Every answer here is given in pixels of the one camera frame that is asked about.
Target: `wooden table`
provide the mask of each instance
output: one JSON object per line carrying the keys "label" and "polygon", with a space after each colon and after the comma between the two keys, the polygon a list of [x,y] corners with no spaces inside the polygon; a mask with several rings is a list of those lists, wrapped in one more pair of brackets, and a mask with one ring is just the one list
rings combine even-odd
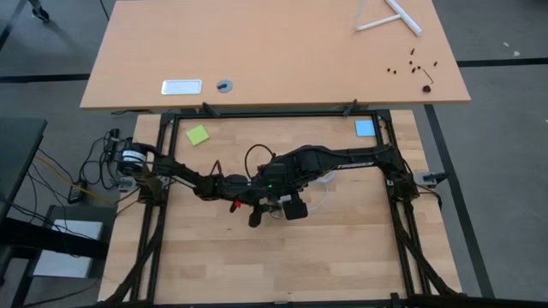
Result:
{"label": "wooden table", "polygon": [[[422,37],[401,20],[355,32],[359,0],[118,1],[80,106],[469,102],[432,0],[397,1]],[[361,23],[393,14],[367,0]],[[202,91],[165,96],[164,80],[202,80]],[[220,80],[232,91],[220,93]]]}
{"label": "wooden table", "polygon": [[[391,114],[403,156],[413,171],[428,170],[413,112]],[[363,118],[184,120],[175,155],[201,174],[208,174],[216,159],[225,174],[245,174],[244,154],[256,143],[277,153],[305,144],[374,146],[373,137],[355,136],[354,120]],[[155,145],[158,124],[159,115],[141,115],[134,140]],[[192,147],[185,132],[199,124],[211,138]],[[252,151],[250,169],[268,159],[265,151]],[[226,201],[201,201],[192,190],[172,186],[155,302],[387,299],[391,292],[404,297],[383,178],[377,168],[338,171],[325,203],[308,218],[288,222],[264,215],[258,228],[247,226],[250,208],[230,214]],[[301,194],[309,206],[324,195],[322,185],[311,185]],[[134,200],[128,198],[120,208]],[[460,290],[436,199],[422,194],[414,208],[425,257],[450,287]],[[99,299],[113,293],[135,260],[143,210],[143,204],[135,204],[116,219]],[[419,286],[415,272],[414,278]]]}

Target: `yellow cable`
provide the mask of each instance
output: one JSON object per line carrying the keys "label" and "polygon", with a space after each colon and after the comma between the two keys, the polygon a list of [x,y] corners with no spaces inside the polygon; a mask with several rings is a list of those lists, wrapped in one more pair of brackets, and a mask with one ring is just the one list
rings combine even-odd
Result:
{"label": "yellow cable", "polygon": [[63,180],[64,182],[66,182],[66,183],[69,184],[70,186],[72,186],[72,187],[78,189],[78,190],[81,191],[81,192],[87,193],[88,195],[94,197],[94,198],[97,199],[97,200],[103,201],[103,202],[105,202],[105,203],[108,204],[108,205],[112,205],[112,203],[111,203],[109,200],[107,200],[106,198],[103,198],[103,197],[101,197],[101,196],[98,196],[97,194],[95,194],[95,193],[93,193],[93,192],[90,192],[90,191],[88,191],[88,190],[85,189],[85,188],[82,188],[82,187],[79,187],[78,185],[75,185],[72,181],[67,180],[67,178],[65,178],[63,175],[61,175],[61,174],[59,173],[59,171],[57,171],[57,169],[55,168],[55,166],[53,166],[50,162],[46,161],[46,160],[43,159],[42,157],[36,156],[36,159],[38,159],[38,160],[39,160],[40,162],[42,162],[42,163],[45,163],[45,165],[48,166],[48,167],[55,173],[55,175],[57,175],[61,180]]}

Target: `white plastic rod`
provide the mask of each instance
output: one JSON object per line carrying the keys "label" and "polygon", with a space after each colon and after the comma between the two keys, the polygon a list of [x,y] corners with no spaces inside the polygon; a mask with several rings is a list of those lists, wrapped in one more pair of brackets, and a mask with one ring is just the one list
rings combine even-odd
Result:
{"label": "white plastic rod", "polygon": [[411,17],[409,17],[407,13],[405,13],[402,7],[398,3],[396,3],[395,0],[384,0],[384,1],[387,2],[388,5],[390,5],[392,9],[394,9],[394,11],[402,17],[403,21],[405,21],[405,23],[408,24],[408,27],[411,30],[413,30],[413,32],[418,37],[422,35],[422,29],[419,27],[419,25],[417,25],[417,23],[414,22],[414,20]]}
{"label": "white plastic rod", "polygon": [[386,18],[384,18],[383,20],[380,20],[380,21],[374,21],[374,22],[368,23],[368,24],[363,25],[363,26],[358,26],[358,27],[356,27],[356,31],[361,31],[361,30],[366,30],[366,29],[372,28],[372,27],[376,27],[378,25],[382,25],[382,24],[387,23],[389,21],[394,21],[396,19],[400,19],[400,17],[401,17],[400,15],[394,15],[394,16],[386,17]]}

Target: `black metal frame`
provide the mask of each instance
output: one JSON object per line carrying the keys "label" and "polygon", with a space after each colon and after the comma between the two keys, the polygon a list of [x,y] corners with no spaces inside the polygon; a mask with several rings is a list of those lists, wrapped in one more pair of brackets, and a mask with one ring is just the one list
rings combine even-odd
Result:
{"label": "black metal frame", "polygon": [[[160,128],[158,130],[158,140],[156,147],[159,151],[164,148],[165,133],[169,124],[172,125],[171,135],[170,135],[170,144],[168,155],[173,157],[175,154],[175,147],[177,141],[177,133],[179,128],[179,121],[181,120],[190,120],[190,119],[208,119],[208,118],[260,118],[260,117],[312,117],[312,116],[370,116],[373,121],[373,126],[375,128],[377,142],[383,144],[383,137],[380,133],[379,120],[384,120],[385,128],[388,131],[390,142],[397,148],[396,135],[394,133],[394,128],[392,127],[390,111],[389,110],[367,110],[366,107],[353,106],[351,105],[350,111],[346,110],[334,110],[329,108],[271,108],[271,109],[229,109],[223,112],[220,110],[214,110],[208,104],[204,104],[202,110],[181,110],[180,114],[163,114],[160,120]],[[387,193],[390,196],[390,185],[386,185]],[[389,198],[390,202],[390,213],[392,216],[392,221],[395,225],[396,232],[396,222],[395,217],[399,215],[397,204],[394,200]],[[167,206],[167,197],[164,202],[159,205],[159,215],[158,215],[158,225],[163,226],[166,217],[166,206]],[[140,235],[140,244],[138,249],[137,258],[143,258],[143,252],[147,247],[148,234],[150,232],[150,225],[152,219],[152,208],[154,204],[146,202],[146,209],[143,217],[143,223],[141,227]],[[413,245],[421,252],[420,249],[420,238],[418,235],[418,230],[416,227],[416,222],[414,220],[413,207],[411,204],[405,204],[403,206],[405,219],[408,223],[408,232],[411,238]],[[148,282],[147,292],[146,292],[146,301],[148,303],[153,303],[155,289],[158,281],[158,266],[159,266],[159,257],[161,252],[161,242],[163,238],[164,228],[158,230],[159,242],[156,243],[152,254],[152,267],[150,272],[150,280]],[[417,294],[414,290],[414,284],[412,280],[411,269],[409,268],[408,254],[407,249],[401,239],[396,237],[398,255],[400,258],[400,265],[402,269],[402,278],[405,284],[405,290],[408,297]],[[420,277],[420,286],[421,290],[425,295],[432,294],[430,290],[430,283],[419,264],[417,264],[419,277]],[[134,283],[132,284],[130,300],[136,301],[140,297],[140,278],[142,276],[142,271],[138,273],[138,276],[135,278]],[[360,306],[360,307],[377,307],[377,306],[397,306],[396,302],[399,301],[397,294],[391,294],[392,299],[380,299],[380,300],[355,300],[355,301],[317,301],[317,302],[298,302],[298,303],[287,303],[288,306],[314,306],[314,307],[349,307],[349,306]],[[240,303],[240,304],[215,304],[213,306],[269,306],[274,303]],[[282,303],[278,303],[274,306],[283,306]],[[211,306],[211,305],[177,305],[177,306]]]}

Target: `blue sticky note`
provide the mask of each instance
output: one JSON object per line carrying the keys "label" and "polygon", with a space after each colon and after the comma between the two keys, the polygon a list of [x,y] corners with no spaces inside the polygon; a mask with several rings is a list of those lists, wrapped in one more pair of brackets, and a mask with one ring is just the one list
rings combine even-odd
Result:
{"label": "blue sticky note", "polygon": [[356,135],[358,137],[374,137],[375,127],[373,127],[373,121],[371,120],[356,121]]}

